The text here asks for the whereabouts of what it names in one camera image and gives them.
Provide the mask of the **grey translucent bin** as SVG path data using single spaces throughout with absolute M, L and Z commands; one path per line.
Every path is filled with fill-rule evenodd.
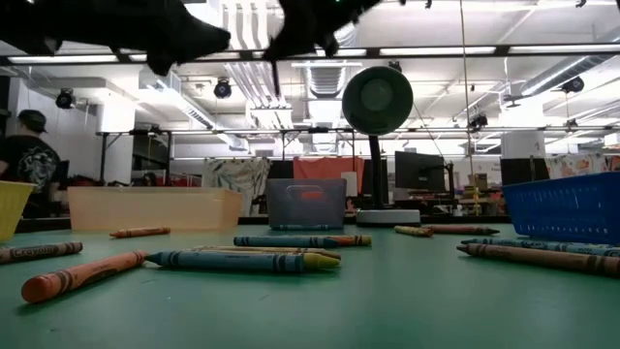
M 273 178 L 266 182 L 269 227 L 281 224 L 343 228 L 347 182 L 335 179 Z

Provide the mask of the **orange translucent bin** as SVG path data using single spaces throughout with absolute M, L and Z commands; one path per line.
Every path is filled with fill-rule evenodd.
M 220 188 L 70 187 L 68 200 L 75 231 L 221 231 L 235 227 L 242 211 L 242 195 Z

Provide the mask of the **white desk lamp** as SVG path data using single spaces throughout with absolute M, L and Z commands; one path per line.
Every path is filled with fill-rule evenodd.
M 417 209 L 388 208 L 383 202 L 383 170 L 379 137 L 397 130 L 413 108 L 413 89 L 399 71 L 387 66 L 366 68 L 351 78 L 342 97 L 342 112 L 352 128 L 369 141 L 372 207 L 356 213 L 359 226 L 418 226 Z

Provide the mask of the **grey painted cloth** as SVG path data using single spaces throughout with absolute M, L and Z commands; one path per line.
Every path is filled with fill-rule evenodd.
M 253 201 L 264 194 L 271 165 L 266 158 L 206 159 L 202 166 L 202 186 L 240 193 L 241 216 L 254 216 L 259 213 L 259 205 Z

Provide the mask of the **colourful patterned cloth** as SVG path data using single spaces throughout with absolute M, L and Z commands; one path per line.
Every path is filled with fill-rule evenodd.
M 620 172 L 620 155 L 598 152 L 560 155 L 546 158 L 545 163 L 550 179 Z

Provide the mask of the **blue plastic basket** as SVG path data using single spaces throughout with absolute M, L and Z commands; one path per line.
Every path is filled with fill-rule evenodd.
M 503 194 L 520 235 L 620 245 L 620 172 L 512 184 Z

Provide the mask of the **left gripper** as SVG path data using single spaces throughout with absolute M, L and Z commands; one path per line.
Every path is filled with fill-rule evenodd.
M 62 38 L 146 53 L 151 71 L 166 75 L 192 51 L 223 51 L 231 33 L 187 11 L 181 0 L 63 0 Z

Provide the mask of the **black monitor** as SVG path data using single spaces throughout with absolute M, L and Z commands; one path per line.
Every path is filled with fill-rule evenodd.
M 549 179 L 543 158 L 517 158 L 500 160 L 502 185 L 511 185 Z
M 440 192 L 446 190 L 444 158 L 438 155 L 396 151 L 397 188 Z

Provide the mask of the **yellow plastic basket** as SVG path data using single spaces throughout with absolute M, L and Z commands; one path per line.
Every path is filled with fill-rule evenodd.
M 10 240 L 35 185 L 0 180 L 0 243 Z

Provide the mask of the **person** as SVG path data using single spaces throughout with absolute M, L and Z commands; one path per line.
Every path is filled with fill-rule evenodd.
M 59 187 L 61 160 L 43 139 L 46 117 L 36 110 L 17 116 L 18 132 L 0 141 L 0 180 L 34 185 L 22 213 L 24 218 L 48 218 Z

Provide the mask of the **red-orange cloth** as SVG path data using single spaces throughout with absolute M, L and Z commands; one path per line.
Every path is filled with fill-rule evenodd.
M 323 157 L 293 160 L 294 179 L 334 179 L 342 173 L 356 173 L 357 192 L 362 192 L 364 160 L 360 157 Z

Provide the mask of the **rig light bar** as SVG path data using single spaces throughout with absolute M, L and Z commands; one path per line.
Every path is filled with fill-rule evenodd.
M 341 48 L 336 60 L 364 59 L 431 59 L 457 58 L 459 56 L 487 58 L 509 56 L 582 56 L 618 55 L 620 43 L 580 43 L 554 45 L 496 45 L 496 46 L 435 46 L 435 47 L 393 47 L 393 48 Z M 144 64 L 144 52 L 91 53 L 0 56 L 0 66 L 51 66 L 51 65 L 109 65 Z

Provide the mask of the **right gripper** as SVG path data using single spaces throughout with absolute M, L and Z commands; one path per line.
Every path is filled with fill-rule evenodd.
M 263 58 L 277 61 L 309 53 L 318 46 L 327 57 L 340 48 L 335 32 L 357 22 L 357 0 L 291 0 L 293 11 L 285 12 L 281 30 L 272 38 Z

